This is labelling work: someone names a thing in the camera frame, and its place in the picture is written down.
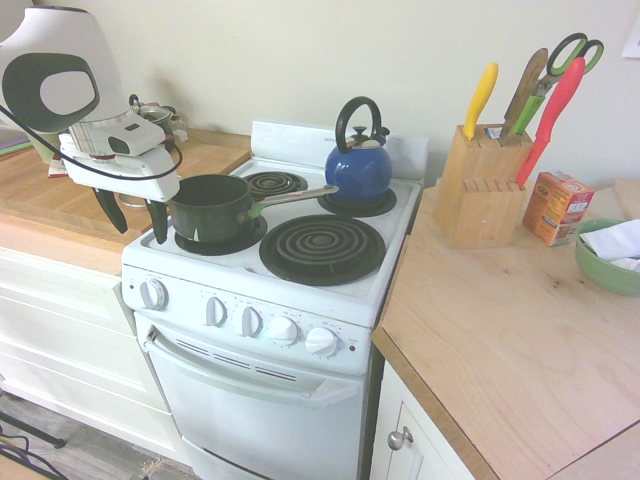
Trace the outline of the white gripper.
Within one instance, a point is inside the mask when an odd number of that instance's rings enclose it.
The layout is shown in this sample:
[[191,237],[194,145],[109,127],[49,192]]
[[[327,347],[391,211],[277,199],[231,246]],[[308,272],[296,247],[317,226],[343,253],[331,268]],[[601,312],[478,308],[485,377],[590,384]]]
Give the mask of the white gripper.
[[70,178],[77,184],[95,187],[94,195],[112,225],[124,234],[128,230],[126,218],[116,202],[114,193],[145,198],[155,239],[163,244],[167,239],[167,206],[165,203],[179,190],[179,179],[170,153],[157,146],[140,156],[115,155],[98,159],[75,148],[70,134],[60,134],[60,150],[82,167],[65,159]]

